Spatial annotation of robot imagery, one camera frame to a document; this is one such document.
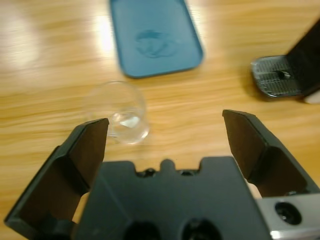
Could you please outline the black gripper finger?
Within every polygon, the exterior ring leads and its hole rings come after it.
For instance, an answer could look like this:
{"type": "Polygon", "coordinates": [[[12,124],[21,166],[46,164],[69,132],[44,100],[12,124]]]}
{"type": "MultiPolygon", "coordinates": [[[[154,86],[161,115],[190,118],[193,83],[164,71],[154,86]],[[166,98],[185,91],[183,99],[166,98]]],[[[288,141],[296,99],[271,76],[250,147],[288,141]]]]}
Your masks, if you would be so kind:
{"type": "Polygon", "coordinates": [[[262,197],[320,192],[296,158],[254,114],[225,109],[222,116],[231,153],[243,177],[262,197]]]}
{"type": "Polygon", "coordinates": [[[75,211],[104,159],[108,126],[106,118],[76,126],[46,159],[4,224],[28,240],[71,240],[75,211]]]}

